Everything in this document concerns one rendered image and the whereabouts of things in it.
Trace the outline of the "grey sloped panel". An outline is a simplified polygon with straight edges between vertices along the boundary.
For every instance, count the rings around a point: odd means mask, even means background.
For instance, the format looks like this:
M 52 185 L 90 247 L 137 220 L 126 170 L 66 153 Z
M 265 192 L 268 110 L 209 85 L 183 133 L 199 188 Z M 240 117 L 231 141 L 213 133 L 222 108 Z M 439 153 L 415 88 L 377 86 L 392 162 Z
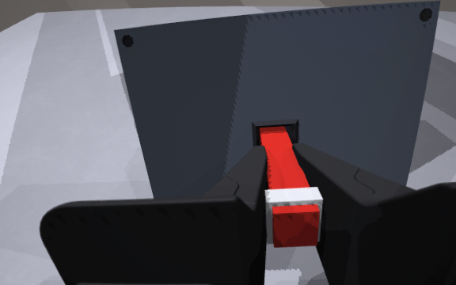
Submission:
M 440 1 L 114 30 L 154 198 L 201 197 L 259 127 L 406 186 Z

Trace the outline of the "dark red square peg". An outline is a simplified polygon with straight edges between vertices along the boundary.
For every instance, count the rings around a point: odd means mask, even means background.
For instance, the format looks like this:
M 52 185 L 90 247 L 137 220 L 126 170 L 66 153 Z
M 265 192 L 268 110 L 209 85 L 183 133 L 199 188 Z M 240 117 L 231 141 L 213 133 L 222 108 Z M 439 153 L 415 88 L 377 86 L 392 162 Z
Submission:
M 309 186 L 285 126 L 259 127 L 259 138 L 268 157 L 268 244 L 274 248 L 317 245 L 321 236 L 321 193 L 318 187 Z

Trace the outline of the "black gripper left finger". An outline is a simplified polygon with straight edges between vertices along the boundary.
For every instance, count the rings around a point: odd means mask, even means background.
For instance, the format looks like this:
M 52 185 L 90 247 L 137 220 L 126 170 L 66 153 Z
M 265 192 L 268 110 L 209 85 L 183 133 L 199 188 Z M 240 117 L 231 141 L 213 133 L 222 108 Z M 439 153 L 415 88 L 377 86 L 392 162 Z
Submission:
M 40 237 L 65 285 L 264 285 L 267 172 L 254 146 L 201 197 L 66 202 Z

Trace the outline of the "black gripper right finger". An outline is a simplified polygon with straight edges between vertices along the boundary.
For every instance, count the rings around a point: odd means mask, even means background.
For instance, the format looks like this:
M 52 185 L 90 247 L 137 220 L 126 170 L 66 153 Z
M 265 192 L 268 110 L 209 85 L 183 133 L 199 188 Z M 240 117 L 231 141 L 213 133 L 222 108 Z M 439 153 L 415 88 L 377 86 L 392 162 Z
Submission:
M 317 253 L 329 285 L 444 285 L 456 257 L 456 182 L 411 189 L 304 143 L 322 198 Z

